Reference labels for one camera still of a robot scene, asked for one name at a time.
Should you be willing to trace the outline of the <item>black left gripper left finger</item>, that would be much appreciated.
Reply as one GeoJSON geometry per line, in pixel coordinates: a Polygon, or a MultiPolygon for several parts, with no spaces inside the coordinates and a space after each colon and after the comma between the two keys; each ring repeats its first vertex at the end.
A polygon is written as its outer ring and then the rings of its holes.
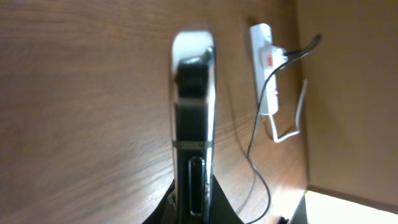
{"type": "Polygon", "coordinates": [[[142,222],[142,224],[176,224],[177,200],[175,182],[172,181],[155,210],[142,222]]]}

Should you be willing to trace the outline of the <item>black Galaxy smartphone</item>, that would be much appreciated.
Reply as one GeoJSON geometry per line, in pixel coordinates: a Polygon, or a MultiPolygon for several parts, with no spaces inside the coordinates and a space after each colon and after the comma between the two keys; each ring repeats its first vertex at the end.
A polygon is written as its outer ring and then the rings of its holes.
{"type": "Polygon", "coordinates": [[[210,222],[215,105],[214,38],[207,30],[183,30],[170,63],[177,223],[210,222]]]}

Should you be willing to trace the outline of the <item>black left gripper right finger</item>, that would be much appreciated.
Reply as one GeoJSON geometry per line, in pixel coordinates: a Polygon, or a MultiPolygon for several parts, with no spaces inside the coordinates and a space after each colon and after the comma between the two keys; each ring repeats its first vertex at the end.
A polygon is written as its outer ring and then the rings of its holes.
{"type": "Polygon", "coordinates": [[[212,183],[210,223],[243,224],[243,221],[239,218],[229,203],[215,175],[213,175],[212,183]]]}

